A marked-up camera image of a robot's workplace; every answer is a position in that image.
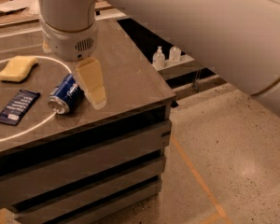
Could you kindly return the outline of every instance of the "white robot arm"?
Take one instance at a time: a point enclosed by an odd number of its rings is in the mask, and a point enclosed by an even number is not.
[[[90,56],[95,0],[39,1],[50,48]],[[280,0],[107,1],[280,117]]]

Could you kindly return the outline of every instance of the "tin can lid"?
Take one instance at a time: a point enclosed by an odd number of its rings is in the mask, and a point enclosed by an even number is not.
[[[58,97],[49,97],[48,98],[49,107],[54,110],[57,114],[66,114],[69,112],[69,106],[67,103]]]

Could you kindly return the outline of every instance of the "drawer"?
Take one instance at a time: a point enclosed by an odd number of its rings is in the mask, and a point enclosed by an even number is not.
[[[65,221],[59,222],[59,224],[90,224],[96,220],[111,215],[112,213],[118,212],[127,206],[149,198],[159,193],[160,190],[161,181],[154,181],[141,188],[124,193],[120,197],[114,198],[107,203],[103,203],[91,209],[86,209],[84,213],[78,214],[75,217],[70,217]]]
[[[69,185],[80,179],[132,161],[169,144],[171,121],[151,125],[120,138],[84,148],[73,155],[40,163],[0,177],[0,209]]]
[[[115,193],[128,189],[138,183],[142,183],[163,172],[164,157],[148,161],[136,167],[125,170],[119,174],[106,177],[101,181],[88,185],[81,190],[75,190],[62,196],[59,201],[54,200],[42,204],[37,210],[27,210],[18,214],[17,220],[21,224],[40,224],[73,212],[85,205],[98,202]]]

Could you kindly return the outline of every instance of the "blue packet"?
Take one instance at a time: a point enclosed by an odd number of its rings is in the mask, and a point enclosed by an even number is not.
[[[38,92],[20,90],[0,112],[0,122],[17,125],[39,96]]]

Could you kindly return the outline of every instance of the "desk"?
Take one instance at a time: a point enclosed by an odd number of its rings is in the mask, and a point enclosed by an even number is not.
[[[0,61],[39,58],[22,84],[0,82],[0,110],[22,87],[41,92],[18,126],[0,123],[0,208],[22,224],[91,223],[161,190],[175,94],[116,21],[98,25],[93,56],[107,95],[100,111],[84,98],[73,114],[54,115],[47,97],[66,68],[37,44],[0,52]]]

